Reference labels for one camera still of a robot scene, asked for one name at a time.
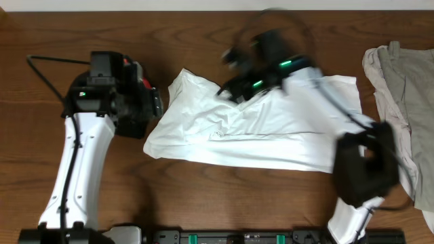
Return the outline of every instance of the gray towel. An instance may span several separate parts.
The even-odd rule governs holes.
[[[378,57],[387,87],[410,124],[419,170],[415,207],[434,211],[434,49],[402,49],[392,41]]]

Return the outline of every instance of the wood grain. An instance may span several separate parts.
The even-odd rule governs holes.
[[[296,12],[312,30],[327,75],[357,77],[363,112],[378,119],[374,88],[361,67],[364,52],[389,41],[433,48],[433,12]],[[0,243],[34,228],[50,197],[64,142],[61,105],[27,66],[27,54],[88,60],[93,50],[130,55],[161,90],[185,67],[219,84],[234,74],[220,62],[252,12],[10,13],[0,18]],[[302,35],[285,16],[267,16],[248,34],[282,28],[294,49]],[[86,67],[38,62],[62,92]],[[149,131],[156,125],[151,123]],[[325,226],[336,193],[330,175],[219,167],[142,151],[144,140],[115,137],[102,177],[101,228],[135,222],[147,229],[284,229]],[[385,205],[399,204],[397,187]],[[370,228],[402,228],[408,243],[434,243],[421,212],[376,213]]]

